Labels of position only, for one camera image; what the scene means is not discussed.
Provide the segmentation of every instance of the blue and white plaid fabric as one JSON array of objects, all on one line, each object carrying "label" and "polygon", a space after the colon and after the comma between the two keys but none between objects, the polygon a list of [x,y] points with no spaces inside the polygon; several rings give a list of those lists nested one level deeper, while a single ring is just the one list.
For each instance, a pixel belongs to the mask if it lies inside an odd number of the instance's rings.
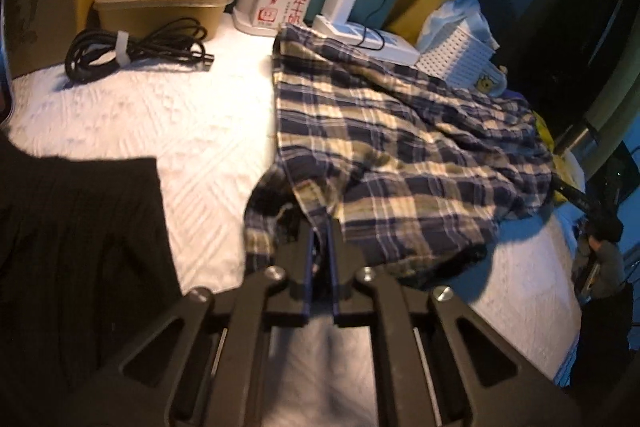
[{"label": "blue and white plaid fabric", "polygon": [[523,100],[453,89],[292,25],[275,39],[273,82],[276,161],[244,214],[247,272],[271,263],[302,213],[316,232],[337,217],[370,265],[428,279],[549,194],[552,157]]}]

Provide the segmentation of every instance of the bolt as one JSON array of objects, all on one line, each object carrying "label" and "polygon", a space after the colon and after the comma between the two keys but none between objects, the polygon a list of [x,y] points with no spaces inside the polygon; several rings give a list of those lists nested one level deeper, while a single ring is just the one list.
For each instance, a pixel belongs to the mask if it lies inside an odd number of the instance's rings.
[{"label": "bolt", "polygon": [[356,279],[362,283],[371,282],[376,278],[376,273],[373,271],[373,268],[370,266],[365,266],[364,268],[360,268],[356,272]]},{"label": "bolt", "polygon": [[210,292],[206,288],[194,288],[189,292],[189,296],[194,301],[205,302],[209,298]]},{"label": "bolt", "polygon": [[280,266],[270,266],[264,271],[264,274],[274,281],[282,281],[287,276],[287,272]]},{"label": "bolt", "polygon": [[453,290],[448,286],[436,286],[433,295],[438,302],[445,302],[453,297]]}]

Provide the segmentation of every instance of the tan plastic container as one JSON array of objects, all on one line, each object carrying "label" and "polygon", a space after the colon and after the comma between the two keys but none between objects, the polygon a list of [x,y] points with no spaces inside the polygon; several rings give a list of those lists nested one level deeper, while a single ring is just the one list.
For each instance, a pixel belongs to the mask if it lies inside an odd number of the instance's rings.
[{"label": "tan plastic container", "polygon": [[171,21],[194,17],[213,38],[225,6],[233,0],[95,0],[100,26],[143,38]]}]

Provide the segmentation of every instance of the black cloth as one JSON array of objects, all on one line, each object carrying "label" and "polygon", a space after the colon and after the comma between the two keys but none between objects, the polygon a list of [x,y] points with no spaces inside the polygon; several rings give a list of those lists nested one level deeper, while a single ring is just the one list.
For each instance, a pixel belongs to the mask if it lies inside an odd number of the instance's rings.
[{"label": "black cloth", "polygon": [[[600,425],[592,422],[600,416],[601,407],[634,359],[635,352],[629,350],[627,339],[633,305],[633,286],[626,284],[616,295],[593,299],[582,309],[577,356],[567,393],[580,406],[585,425]],[[626,391],[603,425],[640,425],[639,393],[636,386]]]},{"label": "black cloth", "polygon": [[0,425],[51,425],[180,295],[154,159],[34,158],[0,132]]}]

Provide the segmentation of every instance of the textured white bedspread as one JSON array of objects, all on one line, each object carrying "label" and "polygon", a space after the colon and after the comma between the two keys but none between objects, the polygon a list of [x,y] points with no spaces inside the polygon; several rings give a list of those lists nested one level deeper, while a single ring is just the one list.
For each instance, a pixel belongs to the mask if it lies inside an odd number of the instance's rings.
[{"label": "textured white bedspread", "polygon": [[[241,283],[244,206],[274,155],[271,39],[225,15],[209,72],[157,65],[61,90],[62,66],[15,81],[12,141],[33,155],[156,156],[183,290]],[[505,223],[492,256],[452,286],[553,378],[580,326],[570,253],[555,217]],[[366,330],[338,330],[319,311],[272,344],[265,425],[376,423]]]}]

